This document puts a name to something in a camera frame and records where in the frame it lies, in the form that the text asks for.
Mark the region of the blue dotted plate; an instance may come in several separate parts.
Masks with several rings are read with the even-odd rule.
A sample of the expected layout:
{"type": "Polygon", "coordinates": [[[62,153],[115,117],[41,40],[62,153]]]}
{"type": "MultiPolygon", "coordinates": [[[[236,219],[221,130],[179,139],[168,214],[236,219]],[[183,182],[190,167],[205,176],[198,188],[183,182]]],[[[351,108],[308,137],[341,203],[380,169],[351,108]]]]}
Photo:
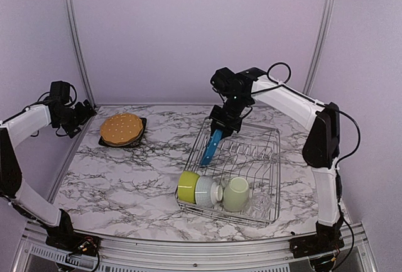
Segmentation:
{"type": "Polygon", "coordinates": [[[216,129],[205,147],[205,151],[202,155],[202,159],[200,161],[201,166],[207,166],[212,161],[212,158],[217,150],[220,140],[222,139],[223,130],[216,129]]]}

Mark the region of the yellow dotted plate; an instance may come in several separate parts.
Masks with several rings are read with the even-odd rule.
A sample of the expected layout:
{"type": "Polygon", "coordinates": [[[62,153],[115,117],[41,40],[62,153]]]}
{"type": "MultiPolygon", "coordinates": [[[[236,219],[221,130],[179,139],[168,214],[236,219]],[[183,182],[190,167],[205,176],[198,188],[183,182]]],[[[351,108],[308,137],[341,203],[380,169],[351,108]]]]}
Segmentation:
{"type": "Polygon", "coordinates": [[[143,132],[142,119],[135,114],[120,113],[108,117],[100,127],[100,135],[105,143],[123,146],[133,142],[143,132]]]}

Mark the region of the black floral square plate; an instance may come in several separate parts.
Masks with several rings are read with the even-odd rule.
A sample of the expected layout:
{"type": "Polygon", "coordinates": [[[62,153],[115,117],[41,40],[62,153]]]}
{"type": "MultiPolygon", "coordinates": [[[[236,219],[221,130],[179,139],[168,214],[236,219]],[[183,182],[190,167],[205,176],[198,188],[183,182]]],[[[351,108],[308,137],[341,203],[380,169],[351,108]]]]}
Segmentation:
{"type": "Polygon", "coordinates": [[[146,125],[147,125],[147,119],[145,117],[141,117],[140,118],[142,125],[143,125],[143,129],[140,133],[140,135],[133,140],[132,142],[125,144],[125,145],[117,145],[117,146],[112,146],[107,144],[102,137],[99,138],[98,140],[98,145],[99,146],[104,146],[104,147],[109,147],[109,148],[136,148],[141,144],[141,140],[143,139],[143,136],[145,134],[146,131],[146,125]]]}

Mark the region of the pale green mug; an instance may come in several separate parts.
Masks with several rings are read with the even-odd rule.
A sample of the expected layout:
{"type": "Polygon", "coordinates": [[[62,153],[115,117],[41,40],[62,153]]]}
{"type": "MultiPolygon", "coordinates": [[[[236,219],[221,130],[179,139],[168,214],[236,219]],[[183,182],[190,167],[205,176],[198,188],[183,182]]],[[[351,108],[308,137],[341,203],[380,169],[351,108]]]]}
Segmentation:
{"type": "Polygon", "coordinates": [[[249,200],[249,182],[244,177],[224,178],[222,206],[227,212],[240,212],[249,200]]]}

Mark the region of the clear glass cup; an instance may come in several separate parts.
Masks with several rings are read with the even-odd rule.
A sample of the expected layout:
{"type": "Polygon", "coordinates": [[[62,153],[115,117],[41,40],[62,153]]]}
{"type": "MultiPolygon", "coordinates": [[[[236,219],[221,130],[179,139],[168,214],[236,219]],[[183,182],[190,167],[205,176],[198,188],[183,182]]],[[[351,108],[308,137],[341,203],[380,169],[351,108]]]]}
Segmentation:
{"type": "Polygon", "coordinates": [[[263,193],[255,193],[249,199],[247,215],[253,219],[267,220],[269,219],[272,206],[273,204],[269,196],[263,193]]]}

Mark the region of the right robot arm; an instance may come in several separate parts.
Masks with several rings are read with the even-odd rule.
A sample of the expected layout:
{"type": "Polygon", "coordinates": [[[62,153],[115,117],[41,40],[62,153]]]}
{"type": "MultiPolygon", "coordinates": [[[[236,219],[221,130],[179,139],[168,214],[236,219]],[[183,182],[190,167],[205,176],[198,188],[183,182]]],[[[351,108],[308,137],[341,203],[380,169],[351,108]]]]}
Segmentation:
{"type": "Polygon", "coordinates": [[[293,238],[290,249],[295,257],[300,257],[342,248],[340,228],[344,215],[340,209],[342,184],[337,171],[340,143],[338,106],[333,102],[323,104],[312,100],[256,67],[239,73],[227,67],[218,69],[210,83],[226,100],[223,106],[214,106],[210,113],[211,136],[201,164],[210,163],[220,140],[240,131],[243,110],[256,101],[286,114],[308,131],[302,156],[312,169],[318,195],[316,233],[293,238]]]}

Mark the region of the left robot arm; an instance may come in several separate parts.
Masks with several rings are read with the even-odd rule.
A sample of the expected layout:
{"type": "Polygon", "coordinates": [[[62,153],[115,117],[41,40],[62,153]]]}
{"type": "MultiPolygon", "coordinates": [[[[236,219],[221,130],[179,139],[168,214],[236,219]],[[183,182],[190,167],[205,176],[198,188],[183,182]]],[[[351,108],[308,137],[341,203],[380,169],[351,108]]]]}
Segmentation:
{"type": "Polygon", "coordinates": [[[1,121],[1,196],[20,214],[38,221],[66,250],[79,245],[69,214],[45,200],[24,178],[16,150],[38,131],[60,127],[69,138],[95,115],[88,101],[74,106],[60,99],[35,102],[16,115],[1,121]]]}

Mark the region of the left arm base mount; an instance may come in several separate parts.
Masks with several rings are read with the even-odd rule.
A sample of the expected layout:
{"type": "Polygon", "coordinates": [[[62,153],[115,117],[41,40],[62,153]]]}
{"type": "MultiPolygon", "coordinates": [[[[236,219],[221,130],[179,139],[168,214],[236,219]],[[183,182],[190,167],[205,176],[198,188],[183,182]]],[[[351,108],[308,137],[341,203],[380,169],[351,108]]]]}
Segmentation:
{"type": "Polygon", "coordinates": [[[73,232],[70,233],[53,233],[48,234],[46,244],[57,249],[68,251],[70,255],[83,254],[86,256],[96,257],[99,246],[100,237],[80,234],[73,232]]]}

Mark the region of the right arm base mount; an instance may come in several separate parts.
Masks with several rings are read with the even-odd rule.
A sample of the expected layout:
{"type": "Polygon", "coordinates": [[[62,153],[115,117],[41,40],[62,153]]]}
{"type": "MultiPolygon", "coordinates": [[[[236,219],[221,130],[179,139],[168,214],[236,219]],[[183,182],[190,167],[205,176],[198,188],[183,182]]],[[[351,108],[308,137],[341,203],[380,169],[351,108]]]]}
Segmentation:
{"type": "Polygon", "coordinates": [[[344,246],[344,240],[340,234],[332,239],[326,234],[311,234],[290,239],[290,251],[294,258],[336,251],[344,246]]]}

